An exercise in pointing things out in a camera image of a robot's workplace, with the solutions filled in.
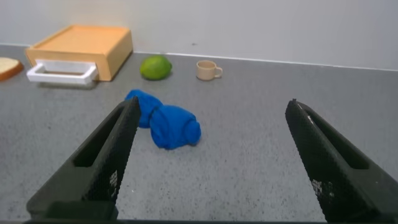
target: wooden crate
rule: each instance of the wooden crate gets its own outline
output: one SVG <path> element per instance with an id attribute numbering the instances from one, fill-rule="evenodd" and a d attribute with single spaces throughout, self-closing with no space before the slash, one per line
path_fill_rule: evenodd
<path id="1" fill-rule="evenodd" d="M 127 28 L 72 25 L 26 49 L 26 56 L 33 67 L 36 60 L 93 62 L 95 79 L 111 81 L 131 52 Z"/>

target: blue cloth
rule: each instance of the blue cloth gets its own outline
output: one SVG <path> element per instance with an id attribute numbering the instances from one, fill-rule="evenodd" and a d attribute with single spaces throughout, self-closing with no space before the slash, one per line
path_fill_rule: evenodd
<path id="1" fill-rule="evenodd" d="M 186 144 L 195 145 L 201 135 L 195 115 L 178 106 L 163 105 L 154 96 L 141 90 L 131 90 L 126 100 L 138 97 L 141 109 L 140 128 L 150 128 L 152 139 L 166 150 Z"/>

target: bread slice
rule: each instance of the bread slice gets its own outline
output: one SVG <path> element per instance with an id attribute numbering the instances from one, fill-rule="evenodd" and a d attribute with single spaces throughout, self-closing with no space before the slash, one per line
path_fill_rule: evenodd
<path id="1" fill-rule="evenodd" d="M 0 81 L 13 77 L 23 69 L 24 66 L 20 61 L 12 58 L 0 57 Z"/>

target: white handle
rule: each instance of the white handle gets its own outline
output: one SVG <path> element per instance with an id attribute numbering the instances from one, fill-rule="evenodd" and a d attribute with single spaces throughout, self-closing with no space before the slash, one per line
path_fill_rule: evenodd
<path id="1" fill-rule="evenodd" d="M 37 65 L 27 72 L 31 82 L 51 82 L 87 85 L 97 76 L 94 62 L 72 62 L 60 60 L 36 60 Z M 82 73 L 82 75 L 60 75 L 44 73 L 44 71 L 60 73 Z"/>

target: white wall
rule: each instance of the white wall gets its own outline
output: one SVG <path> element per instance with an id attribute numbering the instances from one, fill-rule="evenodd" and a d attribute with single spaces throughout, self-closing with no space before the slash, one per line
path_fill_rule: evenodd
<path id="1" fill-rule="evenodd" d="M 398 70 L 396 0 L 0 0 L 0 42 L 126 26 L 135 51 Z"/>

